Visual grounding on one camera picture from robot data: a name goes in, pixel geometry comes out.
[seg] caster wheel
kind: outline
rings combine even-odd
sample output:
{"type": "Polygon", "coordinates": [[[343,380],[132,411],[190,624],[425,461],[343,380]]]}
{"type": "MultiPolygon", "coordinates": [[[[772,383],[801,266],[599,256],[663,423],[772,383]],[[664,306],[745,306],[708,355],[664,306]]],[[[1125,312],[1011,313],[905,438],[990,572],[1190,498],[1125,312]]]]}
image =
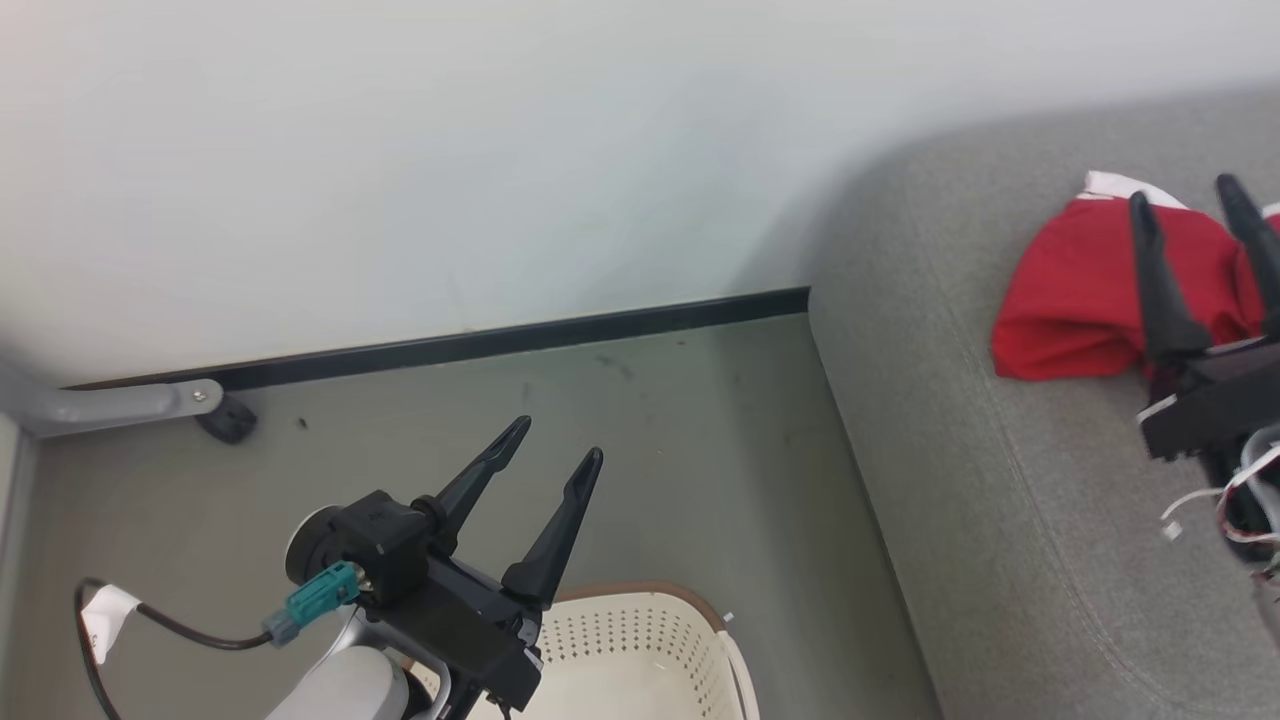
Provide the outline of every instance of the caster wheel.
{"type": "Polygon", "coordinates": [[[218,407],[214,407],[211,413],[196,415],[196,421],[215,438],[227,445],[237,445],[253,432],[253,427],[257,425],[257,415],[244,407],[239,400],[224,395],[218,407]]]}

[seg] teal connector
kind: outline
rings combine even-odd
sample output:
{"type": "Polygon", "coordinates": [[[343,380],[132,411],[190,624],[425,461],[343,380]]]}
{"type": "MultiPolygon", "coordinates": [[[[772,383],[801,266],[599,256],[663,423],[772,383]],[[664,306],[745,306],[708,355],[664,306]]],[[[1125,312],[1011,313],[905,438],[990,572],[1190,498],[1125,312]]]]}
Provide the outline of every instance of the teal connector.
{"type": "Polygon", "coordinates": [[[284,610],[262,623],[271,644],[284,647],[316,618],[355,602],[360,597],[360,578],[355,562],[334,562],[311,578],[284,601],[284,610]]]}

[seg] red garment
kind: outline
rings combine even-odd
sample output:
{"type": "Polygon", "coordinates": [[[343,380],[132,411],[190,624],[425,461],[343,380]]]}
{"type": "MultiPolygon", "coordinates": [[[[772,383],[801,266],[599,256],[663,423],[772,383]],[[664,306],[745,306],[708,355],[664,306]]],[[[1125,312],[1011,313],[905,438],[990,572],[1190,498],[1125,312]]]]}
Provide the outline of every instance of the red garment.
{"type": "MultiPolygon", "coordinates": [[[[1203,213],[1153,210],[1192,316],[1217,343],[1257,334],[1262,309],[1243,246],[1203,213]]],[[[996,373],[1112,375],[1140,363],[1144,347],[1129,201],[1073,200],[1014,273],[991,337],[996,373]]]]}

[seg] laundry basket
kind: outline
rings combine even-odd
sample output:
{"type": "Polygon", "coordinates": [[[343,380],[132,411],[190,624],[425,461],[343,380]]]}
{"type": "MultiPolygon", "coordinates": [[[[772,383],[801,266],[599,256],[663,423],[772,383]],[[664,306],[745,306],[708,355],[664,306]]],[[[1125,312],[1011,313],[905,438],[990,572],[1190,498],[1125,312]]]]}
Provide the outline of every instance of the laundry basket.
{"type": "MultiPolygon", "coordinates": [[[[585,588],[543,616],[545,667],[525,720],[759,720],[737,643],[710,605],[666,583],[585,588]]],[[[439,680],[416,666],[433,696],[439,680]]],[[[475,720],[500,720],[481,701],[475,720]]]]}

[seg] gray fabric upholstery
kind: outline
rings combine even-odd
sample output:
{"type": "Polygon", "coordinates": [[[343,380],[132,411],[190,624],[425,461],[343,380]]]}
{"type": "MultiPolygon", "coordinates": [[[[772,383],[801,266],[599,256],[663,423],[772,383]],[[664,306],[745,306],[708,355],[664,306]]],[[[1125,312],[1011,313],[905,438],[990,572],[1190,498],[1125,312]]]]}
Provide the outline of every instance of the gray fabric upholstery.
{"type": "Polygon", "coordinates": [[[996,378],[1018,259],[1085,170],[1216,213],[1233,170],[1280,200],[1280,90],[1020,120],[920,143],[849,190],[810,315],[943,712],[957,719],[1280,717],[1249,578],[1148,461],[1137,374],[996,378]]]}

